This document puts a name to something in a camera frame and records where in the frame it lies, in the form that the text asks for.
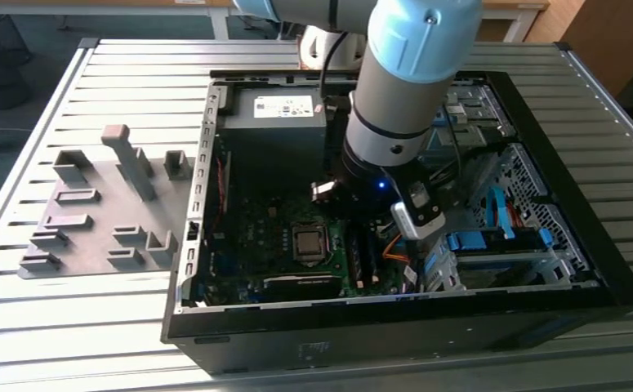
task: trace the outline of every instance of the aluminum profile table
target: aluminum profile table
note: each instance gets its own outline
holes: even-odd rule
[[[159,341],[168,273],[14,275],[54,187],[57,151],[110,158],[100,129],[125,123],[149,158],[168,149],[193,155],[209,69],[296,63],[288,42],[102,40],[76,51],[0,192],[0,390],[633,391],[633,314],[527,351],[213,380]],[[633,269],[631,121],[553,45],[478,45],[466,68],[511,75]]]

